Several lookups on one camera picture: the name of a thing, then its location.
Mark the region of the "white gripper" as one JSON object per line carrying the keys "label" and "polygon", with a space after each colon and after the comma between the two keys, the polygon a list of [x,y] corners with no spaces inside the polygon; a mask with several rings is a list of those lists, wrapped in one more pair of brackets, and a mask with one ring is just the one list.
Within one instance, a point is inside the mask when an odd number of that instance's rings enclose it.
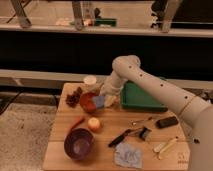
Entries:
{"label": "white gripper", "polygon": [[119,95],[121,90],[122,90],[122,80],[118,76],[108,76],[100,89],[100,94],[106,95],[104,106],[105,107],[112,106],[117,99],[115,95]]}

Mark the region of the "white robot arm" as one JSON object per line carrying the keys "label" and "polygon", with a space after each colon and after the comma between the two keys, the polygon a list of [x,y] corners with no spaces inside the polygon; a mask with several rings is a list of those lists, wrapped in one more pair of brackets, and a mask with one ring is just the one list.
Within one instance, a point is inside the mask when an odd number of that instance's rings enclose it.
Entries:
{"label": "white robot arm", "polygon": [[193,129],[188,171],[213,171],[213,104],[143,71],[140,65],[135,55],[115,58],[100,93],[117,95],[127,81],[134,82]]}

